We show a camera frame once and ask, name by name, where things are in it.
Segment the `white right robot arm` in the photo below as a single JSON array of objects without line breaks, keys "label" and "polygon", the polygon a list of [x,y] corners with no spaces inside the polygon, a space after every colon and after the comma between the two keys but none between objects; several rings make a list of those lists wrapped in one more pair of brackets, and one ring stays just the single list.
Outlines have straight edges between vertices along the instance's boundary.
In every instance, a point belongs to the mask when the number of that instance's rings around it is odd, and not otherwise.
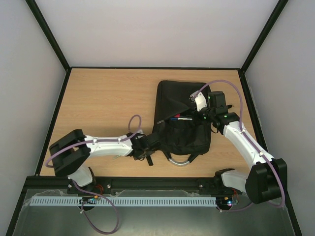
[{"label": "white right robot arm", "polygon": [[230,188],[244,192],[254,204],[280,198],[278,207],[282,207],[287,175],[284,160],[275,159],[250,135],[240,117],[228,110],[222,91],[210,92],[207,96],[196,91],[190,99],[202,120],[210,122],[237,148],[250,169],[249,174],[234,169],[217,172],[215,188],[222,193]]}]

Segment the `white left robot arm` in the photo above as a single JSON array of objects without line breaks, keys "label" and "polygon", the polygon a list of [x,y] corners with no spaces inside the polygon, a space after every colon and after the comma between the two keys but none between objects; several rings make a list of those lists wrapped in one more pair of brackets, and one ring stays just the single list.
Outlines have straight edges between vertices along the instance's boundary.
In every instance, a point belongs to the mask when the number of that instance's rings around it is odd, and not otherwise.
[{"label": "white left robot arm", "polygon": [[55,176],[68,177],[80,187],[95,181],[86,160],[98,156],[131,156],[134,160],[147,159],[153,165],[151,155],[158,150],[160,141],[157,133],[145,135],[142,130],[119,137],[93,137],[75,129],[49,147],[51,157],[46,162],[53,168]]}]

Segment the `blue cap whiteboard marker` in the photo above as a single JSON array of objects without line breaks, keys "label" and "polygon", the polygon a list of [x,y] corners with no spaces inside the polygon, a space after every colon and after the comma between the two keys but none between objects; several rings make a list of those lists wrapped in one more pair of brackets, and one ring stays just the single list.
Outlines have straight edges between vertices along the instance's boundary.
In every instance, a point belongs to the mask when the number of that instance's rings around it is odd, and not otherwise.
[{"label": "blue cap whiteboard marker", "polygon": [[170,118],[170,120],[172,120],[172,121],[176,121],[176,120],[193,121],[192,118],[187,118],[187,117],[173,117],[173,118]]}]

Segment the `black backpack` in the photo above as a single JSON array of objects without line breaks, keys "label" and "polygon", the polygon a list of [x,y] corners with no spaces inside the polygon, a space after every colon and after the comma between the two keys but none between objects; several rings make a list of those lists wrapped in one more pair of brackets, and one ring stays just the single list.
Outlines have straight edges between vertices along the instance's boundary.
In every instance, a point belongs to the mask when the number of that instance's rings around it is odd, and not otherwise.
[{"label": "black backpack", "polygon": [[170,120],[177,114],[192,118],[196,105],[189,96],[196,91],[204,96],[213,92],[205,83],[196,82],[163,80],[157,86],[153,132],[159,135],[159,150],[176,166],[186,166],[210,149],[214,129],[211,124]]}]

